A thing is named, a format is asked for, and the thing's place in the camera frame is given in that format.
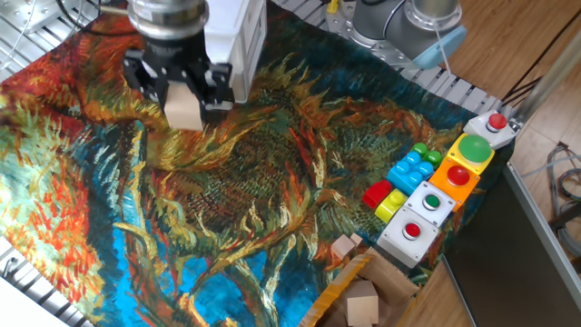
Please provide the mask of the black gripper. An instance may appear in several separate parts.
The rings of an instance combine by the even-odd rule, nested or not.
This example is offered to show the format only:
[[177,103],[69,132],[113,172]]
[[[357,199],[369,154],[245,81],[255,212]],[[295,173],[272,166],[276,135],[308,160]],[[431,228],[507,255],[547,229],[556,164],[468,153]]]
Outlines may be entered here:
[[123,77],[128,86],[156,102],[161,109],[168,88],[164,76],[181,79],[182,72],[195,83],[203,83],[204,110],[221,110],[224,103],[234,103],[230,87],[232,65],[207,63],[204,34],[174,40],[146,37],[145,52],[129,49],[123,57]]

